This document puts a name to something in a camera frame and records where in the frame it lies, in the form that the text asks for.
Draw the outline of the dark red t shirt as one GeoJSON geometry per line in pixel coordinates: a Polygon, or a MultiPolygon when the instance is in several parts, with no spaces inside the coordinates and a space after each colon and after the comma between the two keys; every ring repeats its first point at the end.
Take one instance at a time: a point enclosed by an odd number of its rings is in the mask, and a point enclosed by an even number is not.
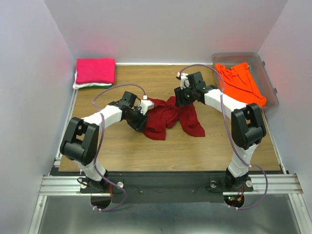
{"type": "Polygon", "coordinates": [[[171,96],[167,101],[149,98],[154,103],[154,108],[149,110],[149,115],[144,135],[152,140],[165,140],[166,130],[180,122],[182,130],[192,137],[205,137],[205,130],[198,121],[193,104],[183,107],[176,106],[176,98],[171,96]]]}

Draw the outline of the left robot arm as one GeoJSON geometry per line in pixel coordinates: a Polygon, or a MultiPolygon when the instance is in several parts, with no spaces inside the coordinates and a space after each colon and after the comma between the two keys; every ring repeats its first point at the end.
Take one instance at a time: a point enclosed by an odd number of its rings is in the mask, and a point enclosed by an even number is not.
{"type": "Polygon", "coordinates": [[[125,120],[135,131],[144,131],[147,112],[154,103],[144,95],[136,106],[137,99],[137,95],[126,91],[120,100],[110,102],[100,111],[69,120],[59,151],[85,173],[85,178],[78,178],[82,189],[104,192],[109,188],[108,172],[97,159],[107,127],[125,120]]]}

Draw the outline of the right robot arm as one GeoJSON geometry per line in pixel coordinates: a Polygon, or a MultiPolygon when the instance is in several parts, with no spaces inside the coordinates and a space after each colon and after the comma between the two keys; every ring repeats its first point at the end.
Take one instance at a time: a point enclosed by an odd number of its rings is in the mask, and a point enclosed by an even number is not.
{"type": "Polygon", "coordinates": [[[176,78],[180,81],[180,86],[175,88],[177,107],[198,101],[220,111],[224,120],[230,119],[225,126],[234,153],[224,184],[229,190],[245,185],[254,151],[266,135],[260,107],[235,100],[214,85],[206,85],[200,72],[178,73],[176,78]]]}

